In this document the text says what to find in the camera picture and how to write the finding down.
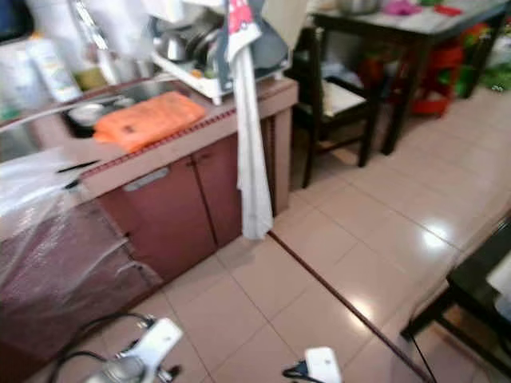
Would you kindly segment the pink item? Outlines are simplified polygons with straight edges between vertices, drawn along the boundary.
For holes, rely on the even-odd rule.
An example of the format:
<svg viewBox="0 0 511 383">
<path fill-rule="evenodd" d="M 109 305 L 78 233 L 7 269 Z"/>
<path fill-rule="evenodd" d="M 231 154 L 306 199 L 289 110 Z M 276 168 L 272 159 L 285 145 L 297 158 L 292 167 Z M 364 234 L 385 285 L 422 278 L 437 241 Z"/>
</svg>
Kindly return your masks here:
<svg viewBox="0 0 511 383">
<path fill-rule="evenodd" d="M 382 4 L 381 11 L 390 16 L 410 16 L 419 14 L 422 7 L 417 0 L 386 0 Z"/>
</svg>

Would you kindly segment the dark dining table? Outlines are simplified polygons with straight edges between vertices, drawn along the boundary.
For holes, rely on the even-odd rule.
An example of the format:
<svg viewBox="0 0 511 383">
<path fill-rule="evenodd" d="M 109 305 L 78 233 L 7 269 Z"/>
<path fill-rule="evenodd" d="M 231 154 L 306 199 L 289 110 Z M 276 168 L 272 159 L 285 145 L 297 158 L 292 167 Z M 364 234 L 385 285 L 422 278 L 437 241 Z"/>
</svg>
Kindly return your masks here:
<svg viewBox="0 0 511 383">
<path fill-rule="evenodd" d="M 478 23 L 490 28 L 490 36 L 483 39 L 471 55 L 469 64 L 474 68 L 470 74 L 466 96 L 470 97 L 481 77 L 481 71 L 493 51 L 501 26 L 511 16 L 511 0 L 448 0 L 449 4 L 462 10 L 457 16 L 442 16 L 432 8 L 425 8 L 411 16 L 387 15 L 377 11 L 372 14 L 344 14 L 336 10 L 311 12 L 311 21 L 325 32 L 340 32 L 372 41 L 388 41 L 406 51 L 406 79 L 404 91 L 395 99 L 393 116 L 387 125 L 381 153 L 394 153 L 398 140 L 404 134 L 406 120 L 412 110 L 412 97 L 420 88 L 426 73 L 427 59 L 434 47 L 443 41 L 460 36 Z"/>
</svg>

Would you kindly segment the red item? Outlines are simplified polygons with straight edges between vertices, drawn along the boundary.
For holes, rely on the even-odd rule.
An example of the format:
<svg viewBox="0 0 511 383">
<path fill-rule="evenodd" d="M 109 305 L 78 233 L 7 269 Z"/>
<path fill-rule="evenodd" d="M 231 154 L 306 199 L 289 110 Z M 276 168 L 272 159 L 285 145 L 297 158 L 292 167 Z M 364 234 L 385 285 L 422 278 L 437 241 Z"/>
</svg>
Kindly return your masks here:
<svg viewBox="0 0 511 383">
<path fill-rule="evenodd" d="M 450 16 L 450 18 L 456 18 L 456 16 L 464 14 L 464 11 L 461 10 L 461 8 L 442 3 L 433 4 L 431 8 L 436 14 Z"/>
</svg>

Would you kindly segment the clear bubble wrap sheet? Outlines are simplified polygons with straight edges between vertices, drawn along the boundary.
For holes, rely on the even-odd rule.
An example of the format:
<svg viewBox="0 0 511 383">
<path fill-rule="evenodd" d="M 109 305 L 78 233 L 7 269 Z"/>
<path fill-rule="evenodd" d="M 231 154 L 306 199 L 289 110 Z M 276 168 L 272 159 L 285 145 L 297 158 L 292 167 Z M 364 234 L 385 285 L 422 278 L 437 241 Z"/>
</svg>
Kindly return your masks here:
<svg viewBox="0 0 511 383">
<path fill-rule="evenodd" d="M 0 165 L 1 339 L 65 342 L 85 322 L 123 309 L 160 278 L 133 259 L 127 234 L 81 181 L 86 160 L 40 151 Z"/>
</svg>

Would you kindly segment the yellow sponge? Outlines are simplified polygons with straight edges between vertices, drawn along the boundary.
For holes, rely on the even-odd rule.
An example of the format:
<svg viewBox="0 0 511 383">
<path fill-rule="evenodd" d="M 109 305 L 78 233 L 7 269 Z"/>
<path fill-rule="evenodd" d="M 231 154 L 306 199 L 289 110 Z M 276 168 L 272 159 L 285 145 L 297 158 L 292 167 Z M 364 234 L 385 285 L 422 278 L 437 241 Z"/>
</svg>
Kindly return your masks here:
<svg viewBox="0 0 511 383">
<path fill-rule="evenodd" d="M 80 72 L 74 72 L 73 77 L 83 92 L 102 89 L 107 86 L 107 80 L 99 67 L 89 67 L 80 70 Z"/>
</svg>

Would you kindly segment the white hanging towel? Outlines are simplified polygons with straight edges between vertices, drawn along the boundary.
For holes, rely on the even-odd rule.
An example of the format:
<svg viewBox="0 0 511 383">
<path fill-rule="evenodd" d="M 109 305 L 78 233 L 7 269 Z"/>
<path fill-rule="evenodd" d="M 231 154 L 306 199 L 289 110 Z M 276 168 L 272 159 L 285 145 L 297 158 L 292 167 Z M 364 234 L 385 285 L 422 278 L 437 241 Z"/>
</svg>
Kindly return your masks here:
<svg viewBox="0 0 511 383">
<path fill-rule="evenodd" d="M 262 30 L 258 12 L 248 0 L 225 0 L 225 8 L 225 59 L 232 72 L 238 123 L 237 188 L 242 200 L 242 235 L 262 240 L 274 220 L 252 58 L 252 45 L 262 36 Z"/>
</svg>

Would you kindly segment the red plastic stool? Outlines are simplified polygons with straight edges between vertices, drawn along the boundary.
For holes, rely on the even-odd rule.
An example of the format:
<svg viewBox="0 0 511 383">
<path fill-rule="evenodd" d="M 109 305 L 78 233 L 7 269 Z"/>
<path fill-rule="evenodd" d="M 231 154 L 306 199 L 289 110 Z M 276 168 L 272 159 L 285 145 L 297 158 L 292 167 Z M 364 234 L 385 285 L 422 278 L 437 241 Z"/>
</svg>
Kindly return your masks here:
<svg viewBox="0 0 511 383">
<path fill-rule="evenodd" d="M 413 114 L 445 116 L 462 77 L 465 51 L 474 47 L 488 32 L 488 26 L 476 23 L 456 38 L 442 41 L 432 49 L 424 77 L 413 98 Z"/>
</svg>

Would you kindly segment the maroon counter cabinet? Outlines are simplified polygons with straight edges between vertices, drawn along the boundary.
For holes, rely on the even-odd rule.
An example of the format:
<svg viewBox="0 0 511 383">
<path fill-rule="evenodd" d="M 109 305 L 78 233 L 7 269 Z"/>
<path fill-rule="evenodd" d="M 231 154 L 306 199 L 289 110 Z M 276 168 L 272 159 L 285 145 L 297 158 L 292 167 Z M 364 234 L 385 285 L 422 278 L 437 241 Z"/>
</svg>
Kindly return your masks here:
<svg viewBox="0 0 511 383">
<path fill-rule="evenodd" d="M 133 259 L 152 270 L 161 284 L 241 237 L 237 147 L 238 137 L 231 134 L 163 165 L 169 173 L 160 181 L 129 192 L 123 185 L 99 197 L 127 234 Z"/>
</svg>

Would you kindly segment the steel bowl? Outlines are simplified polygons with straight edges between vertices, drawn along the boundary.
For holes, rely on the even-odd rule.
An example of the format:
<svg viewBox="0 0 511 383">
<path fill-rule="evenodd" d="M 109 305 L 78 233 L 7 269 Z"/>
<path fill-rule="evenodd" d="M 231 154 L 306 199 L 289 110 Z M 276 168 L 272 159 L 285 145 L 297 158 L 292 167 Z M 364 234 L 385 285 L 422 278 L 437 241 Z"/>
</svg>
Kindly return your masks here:
<svg viewBox="0 0 511 383">
<path fill-rule="evenodd" d="M 87 105 L 74 106 L 63 113 L 63 116 L 75 128 L 92 130 L 99 118 L 105 116 L 106 110 L 106 106 L 102 103 L 87 103 Z"/>
</svg>

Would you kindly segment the white dish rack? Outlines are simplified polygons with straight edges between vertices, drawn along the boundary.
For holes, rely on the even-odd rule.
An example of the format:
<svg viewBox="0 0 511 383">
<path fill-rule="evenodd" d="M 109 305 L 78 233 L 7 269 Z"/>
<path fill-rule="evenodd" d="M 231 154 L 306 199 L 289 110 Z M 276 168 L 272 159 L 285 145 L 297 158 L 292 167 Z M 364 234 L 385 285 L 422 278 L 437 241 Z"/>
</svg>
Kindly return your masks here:
<svg viewBox="0 0 511 383">
<path fill-rule="evenodd" d="M 215 105 L 234 90 L 231 62 L 236 50 L 230 37 L 258 30 L 249 45 L 253 80 L 281 80 L 291 66 L 304 14 L 300 2 L 289 15 L 271 15 L 288 10 L 275 0 L 141 0 L 141 5 L 156 36 L 153 62 Z"/>
</svg>

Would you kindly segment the dark plastic tray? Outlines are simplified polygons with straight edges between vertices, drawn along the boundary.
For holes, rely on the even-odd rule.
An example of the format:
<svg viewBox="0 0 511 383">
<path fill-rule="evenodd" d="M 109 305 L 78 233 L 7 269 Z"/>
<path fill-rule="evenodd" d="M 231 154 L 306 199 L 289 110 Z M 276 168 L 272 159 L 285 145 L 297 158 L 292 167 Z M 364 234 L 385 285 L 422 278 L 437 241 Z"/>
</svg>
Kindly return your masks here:
<svg viewBox="0 0 511 383">
<path fill-rule="evenodd" d="M 29 39 L 34 32 L 28 0 L 0 0 L 0 45 Z"/>
</svg>

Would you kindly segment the black low furniture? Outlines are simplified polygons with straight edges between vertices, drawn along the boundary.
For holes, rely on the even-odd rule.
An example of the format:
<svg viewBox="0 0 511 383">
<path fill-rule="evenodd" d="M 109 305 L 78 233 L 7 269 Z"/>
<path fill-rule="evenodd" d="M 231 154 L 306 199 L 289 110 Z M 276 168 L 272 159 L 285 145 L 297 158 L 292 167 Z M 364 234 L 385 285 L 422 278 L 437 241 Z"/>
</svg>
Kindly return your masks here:
<svg viewBox="0 0 511 383">
<path fill-rule="evenodd" d="M 510 251 L 511 212 L 508 212 L 489 233 L 489 237 L 446 274 L 446 287 L 441 294 L 413 316 L 399 335 L 410 340 L 426 327 L 435 324 L 444 328 L 482 360 L 488 361 L 498 369 L 511 369 L 511 353 L 506 358 L 509 362 L 506 365 L 503 358 L 489 351 L 483 344 L 476 342 L 471 335 L 445 318 L 446 311 L 457 307 L 482 322 L 485 328 L 496 332 L 500 339 L 511 342 L 511 318 L 503 318 L 499 314 L 495 306 L 499 292 L 486 281 L 490 271 L 495 270 Z"/>
</svg>

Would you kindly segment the white bottle yellow cap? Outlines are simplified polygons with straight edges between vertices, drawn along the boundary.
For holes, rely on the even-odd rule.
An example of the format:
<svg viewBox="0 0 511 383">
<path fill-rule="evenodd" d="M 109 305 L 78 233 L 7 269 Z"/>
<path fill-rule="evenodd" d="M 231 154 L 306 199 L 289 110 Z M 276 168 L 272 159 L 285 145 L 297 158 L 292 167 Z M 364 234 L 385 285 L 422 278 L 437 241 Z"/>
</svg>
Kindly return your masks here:
<svg viewBox="0 0 511 383">
<path fill-rule="evenodd" d="M 32 38 L 26 42 L 26 51 L 50 96 L 56 102 L 69 102 L 81 97 L 81 89 L 53 41 Z"/>
</svg>

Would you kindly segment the steel pot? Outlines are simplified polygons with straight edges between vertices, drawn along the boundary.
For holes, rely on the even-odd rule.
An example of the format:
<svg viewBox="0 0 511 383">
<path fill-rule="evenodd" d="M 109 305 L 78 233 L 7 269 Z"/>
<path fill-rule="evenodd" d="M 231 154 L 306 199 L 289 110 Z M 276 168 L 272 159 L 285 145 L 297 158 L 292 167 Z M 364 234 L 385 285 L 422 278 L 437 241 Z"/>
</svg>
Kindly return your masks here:
<svg viewBox="0 0 511 383">
<path fill-rule="evenodd" d="M 333 0 L 336 10 L 346 16 L 375 14 L 380 11 L 382 0 Z"/>
</svg>

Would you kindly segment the orange cloth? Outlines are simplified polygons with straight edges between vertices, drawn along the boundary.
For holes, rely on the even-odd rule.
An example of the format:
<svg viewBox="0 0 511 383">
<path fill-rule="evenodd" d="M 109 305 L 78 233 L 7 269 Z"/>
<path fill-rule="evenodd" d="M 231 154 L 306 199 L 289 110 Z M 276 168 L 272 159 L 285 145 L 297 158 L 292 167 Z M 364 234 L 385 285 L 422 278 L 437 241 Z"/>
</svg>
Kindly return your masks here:
<svg viewBox="0 0 511 383">
<path fill-rule="evenodd" d="M 93 139 L 135 152 L 192 127 L 205 113 L 204 107 L 184 94 L 167 92 L 105 114 L 94 125 Z"/>
</svg>

